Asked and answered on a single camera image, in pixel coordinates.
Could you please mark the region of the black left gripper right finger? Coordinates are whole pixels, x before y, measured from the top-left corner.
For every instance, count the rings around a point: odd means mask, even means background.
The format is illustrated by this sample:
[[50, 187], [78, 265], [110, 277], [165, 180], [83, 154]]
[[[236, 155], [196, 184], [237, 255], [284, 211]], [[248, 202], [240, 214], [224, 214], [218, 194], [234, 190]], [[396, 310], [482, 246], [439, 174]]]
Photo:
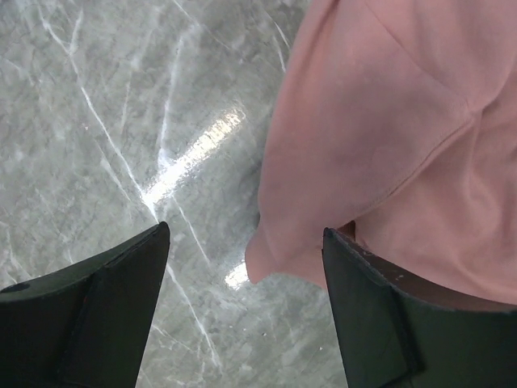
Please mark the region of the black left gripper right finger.
[[515, 386], [515, 306], [425, 280], [334, 229], [322, 261], [350, 387]]

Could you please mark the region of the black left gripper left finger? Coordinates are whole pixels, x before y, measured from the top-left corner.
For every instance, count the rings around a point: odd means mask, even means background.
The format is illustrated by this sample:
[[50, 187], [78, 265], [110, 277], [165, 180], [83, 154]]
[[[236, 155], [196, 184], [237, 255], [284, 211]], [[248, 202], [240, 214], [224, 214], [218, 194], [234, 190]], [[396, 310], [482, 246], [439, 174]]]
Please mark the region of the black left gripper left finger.
[[161, 222], [1, 291], [3, 387], [134, 387], [170, 249]]

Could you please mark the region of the pink printed t-shirt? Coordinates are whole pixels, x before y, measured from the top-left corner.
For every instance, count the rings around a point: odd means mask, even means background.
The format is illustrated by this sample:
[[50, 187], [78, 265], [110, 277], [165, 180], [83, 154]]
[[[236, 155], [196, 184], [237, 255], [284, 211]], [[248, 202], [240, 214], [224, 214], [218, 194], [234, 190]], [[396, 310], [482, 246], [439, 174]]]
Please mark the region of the pink printed t-shirt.
[[324, 286], [326, 228], [426, 280], [516, 302], [516, 4], [314, 1], [267, 134], [245, 253]]

